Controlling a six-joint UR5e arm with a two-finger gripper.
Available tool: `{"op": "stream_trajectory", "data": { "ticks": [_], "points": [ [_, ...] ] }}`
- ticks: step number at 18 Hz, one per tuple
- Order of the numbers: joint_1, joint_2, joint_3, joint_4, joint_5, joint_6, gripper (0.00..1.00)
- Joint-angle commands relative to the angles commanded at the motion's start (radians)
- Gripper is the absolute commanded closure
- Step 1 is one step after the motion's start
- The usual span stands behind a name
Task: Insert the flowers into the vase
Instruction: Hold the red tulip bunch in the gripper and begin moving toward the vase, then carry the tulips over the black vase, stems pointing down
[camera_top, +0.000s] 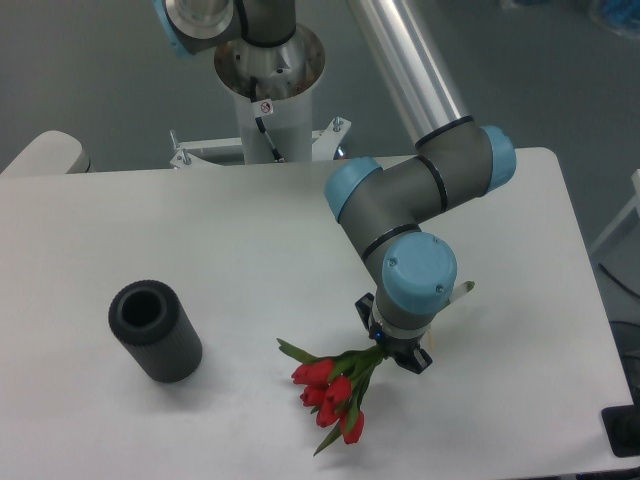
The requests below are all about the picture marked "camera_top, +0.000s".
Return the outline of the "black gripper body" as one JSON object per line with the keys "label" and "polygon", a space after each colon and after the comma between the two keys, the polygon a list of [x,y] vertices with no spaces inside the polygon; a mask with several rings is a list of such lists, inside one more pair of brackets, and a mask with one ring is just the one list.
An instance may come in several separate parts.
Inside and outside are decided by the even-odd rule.
{"label": "black gripper body", "polygon": [[421,340],[428,328],[403,330],[393,327],[384,319],[369,317],[369,337],[382,345],[388,352],[410,352],[421,346]]}

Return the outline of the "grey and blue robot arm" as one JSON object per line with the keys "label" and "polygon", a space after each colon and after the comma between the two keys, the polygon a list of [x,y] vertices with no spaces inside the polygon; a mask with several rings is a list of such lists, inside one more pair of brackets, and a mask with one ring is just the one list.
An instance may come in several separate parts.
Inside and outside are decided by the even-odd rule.
{"label": "grey and blue robot arm", "polygon": [[[415,145],[391,168],[364,157],[338,167],[324,195],[376,285],[357,303],[369,336],[402,368],[431,362],[420,341],[449,302],[452,249],[421,230],[437,215],[507,183],[517,165],[510,139],[477,125],[464,107],[427,28],[410,1],[349,5]],[[158,1],[175,52],[213,50],[220,82],[235,101],[248,164],[326,160],[314,137],[311,92],[325,67],[318,37],[292,1]]]}

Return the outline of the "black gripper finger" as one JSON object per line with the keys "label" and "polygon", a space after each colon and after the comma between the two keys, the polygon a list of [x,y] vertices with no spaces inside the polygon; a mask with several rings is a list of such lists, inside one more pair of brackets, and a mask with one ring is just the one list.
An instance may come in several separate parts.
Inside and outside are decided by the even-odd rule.
{"label": "black gripper finger", "polygon": [[391,357],[399,367],[414,374],[421,374],[431,365],[431,356],[421,347],[410,352],[394,352]]}
{"label": "black gripper finger", "polygon": [[374,302],[374,295],[372,293],[366,293],[355,302],[356,311],[365,328],[370,327],[370,317],[371,317],[373,302]]}

